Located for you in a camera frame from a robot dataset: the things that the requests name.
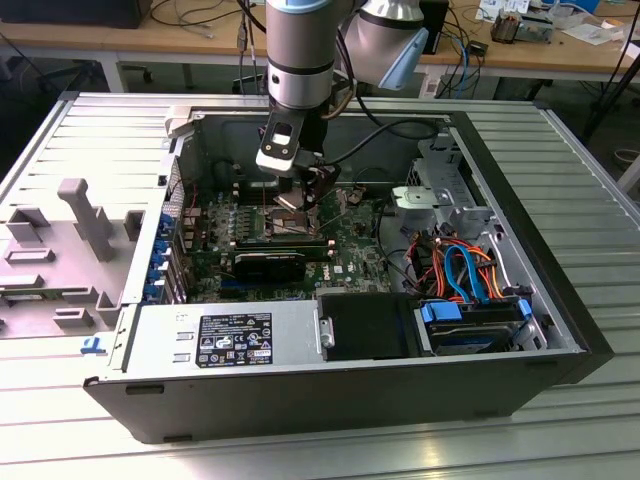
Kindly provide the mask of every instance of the yellow wire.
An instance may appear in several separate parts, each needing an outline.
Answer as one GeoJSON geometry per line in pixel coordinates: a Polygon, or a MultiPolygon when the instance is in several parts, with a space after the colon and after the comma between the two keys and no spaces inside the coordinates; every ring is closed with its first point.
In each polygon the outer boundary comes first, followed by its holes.
{"type": "Polygon", "coordinates": [[[496,267],[491,267],[491,272],[493,275],[493,287],[496,290],[496,295],[498,295],[498,297],[500,298],[504,298],[504,295],[502,295],[500,288],[498,288],[498,280],[496,279],[496,267]]]}

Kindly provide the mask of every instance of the power supply label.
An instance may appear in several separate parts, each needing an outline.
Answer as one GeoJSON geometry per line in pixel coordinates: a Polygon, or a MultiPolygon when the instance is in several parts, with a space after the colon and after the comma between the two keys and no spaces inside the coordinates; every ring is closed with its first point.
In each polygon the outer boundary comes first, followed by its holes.
{"type": "Polygon", "coordinates": [[[200,368],[273,363],[270,313],[200,317],[196,364],[200,368]]]}

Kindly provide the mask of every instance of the wire bundle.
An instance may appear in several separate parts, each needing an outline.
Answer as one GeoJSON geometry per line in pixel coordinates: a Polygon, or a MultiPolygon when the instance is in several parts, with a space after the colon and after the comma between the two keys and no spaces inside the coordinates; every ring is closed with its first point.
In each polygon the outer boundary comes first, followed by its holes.
{"type": "Polygon", "coordinates": [[[408,283],[414,290],[423,295],[446,298],[452,302],[471,303],[473,301],[471,296],[462,287],[464,280],[469,280],[473,297],[478,301],[487,303],[493,299],[505,298],[498,285],[496,261],[480,247],[457,237],[436,237],[432,240],[430,247],[426,247],[418,238],[405,253],[405,258],[413,264],[412,259],[418,248],[431,250],[429,257],[432,266],[427,268],[416,282],[409,277],[408,283]],[[466,269],[459,272],[457,280],[453,271],[454,258],[464,259],[466,263],[466,269]]]}
{"type": "Polygon", "coordinates": [[[478,87],[478,83],[480,83],[481,69],[484,65],[484,57],[475,55],[476,60],[478,62],[478,67],[470,75],[468,74],[468,69],[470,64],[469,51],[468,51],[470,34],[464,28],[462,28],[462,26],[460,25],[460,20],[458,19],[458,15],[451,7],[449,7],[449,12],[451,12],[451,15],[453,16],[455,23],[451,23],[447,21],[444,22],[445,26],[443,29],[443,36],[449,37],[453,41],[454,49],[456,45],[460,48],[459,52],[456,50],[456,52],[460,55],[460,60],[455,66],[449,80],[446,82],[443,82],[443,88],[440,91],[440,93],[436,95],[436,98],[442,98],[445,94],[447,95],[447,98],[451,98],[451,94],[454,91],[456,92],[454,98],[459,98],[462,92],[465,92],[469,89],[473,89],[472,95],[474,95],[478,87]],[[463,67],[462,77],[458,81],[458,83],[453,85],[453,80],[456,74],[458,73],[458,69],[461,66],[463,67]],[[467,83],[469,83],[469,81],[473,77],[476,77],[475,81],[467,85],[467,83]]]}

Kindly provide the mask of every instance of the workbench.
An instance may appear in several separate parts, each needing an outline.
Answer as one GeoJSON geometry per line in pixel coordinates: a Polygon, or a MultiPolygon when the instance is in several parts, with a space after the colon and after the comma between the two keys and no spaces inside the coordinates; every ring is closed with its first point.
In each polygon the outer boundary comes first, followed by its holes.
{"type": "MultiPolygon", "coordinates": [[[[118,199],[103,204],[110,216],[145,210],[147,197],[129,193],[148,188],[169,153],[172,107],[266,106],[256,97],[65,95],[0,184],[0,220],[36,190],[55,196],[52,175],[97,171],[113,177],[111,190],[92,200],[118,199]]],[[[366,101],[374,111],[430,105],[366,101]]],[[[83,357],[84,337],[0,340],[0,477],[633,478],[640,468],[640,212],[553,112],[526,102],[441,100],[437,108],[467,113],[615,350],[613,360],[510,418],[145,445],[82,390],[92,362],[106,358],[83,357]]],[[[350,110],[361,114],[357,104],[350,110]]]]}
{"type": "MultiPolygon", "coordinates": [[[[562,79],[584,81],[608,81],[620,56],[620,43],[607,42],[592,46],[561,32],[555,32],[553,43],[533,44],[519,42],[513,45],[491,41],[487,22],[469,20],[475,16],[478,0],[452,2],[461,26],[475,32],[472,39],[489,45],[489,52],[482,67],[483,77],[519,77],[537,79],[562,79]]],[[[208,0],[181,0],[180,10],[211,5],[208,0]]],[[[225,0],[215,10],[189,16],[199,21],[235,10],[237,4],[225,0]]],[[[607,5],[602,2],[597,10],[601,16],[627,16],[635,13],[637,4],[607,5]]],[[[264,22],[264,7],[253,9],[264,22]]],[[[160,7],[156,16],[169,23],[176,22],[171,3],[160,7]]],[[[126,81],[120,62],[160,62],[208,65],[237,65],[239,54],[236,37],[240,14],[233,14],[212,22],[214,38],[204,38],[179,27],[161,25],[147,17],[137,30],[119,30],[106,27],[82,27],[62,25],[0,24],[0,31],[13,41],[25,55],[42,58],[95,60],[102,64],[111,92],[125,92],[126,81]]],[[[266,64],[266,39],[256,30],[256,55],[258,64],[266,64]]],[[[0,41],[0,58],[15,55],[13,49],[0,41]]],[[[440,78],[451,73],[460,57],[449,39],[442,39],[436,55],[423,55],[416,72],[423,75],[421,97],[434,95],[440,78]]],[[[631,64],[626,58],[618,78],[631,64]]]]}

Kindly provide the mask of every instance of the robotic arm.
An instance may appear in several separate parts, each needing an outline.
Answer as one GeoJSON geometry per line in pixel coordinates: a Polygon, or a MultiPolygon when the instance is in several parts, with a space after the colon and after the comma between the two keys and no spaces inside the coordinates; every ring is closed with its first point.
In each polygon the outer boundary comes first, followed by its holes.
{"type": "Polygon", "coordinates": [[[256,163],[278,177],[276,201],[289,210],[313,207],[340,174],[321,160],[337,29],[355,79],[391,90],[405,86],[427,41],[418,0],[362,3],[267,0],[270,116],[256,163]]]}

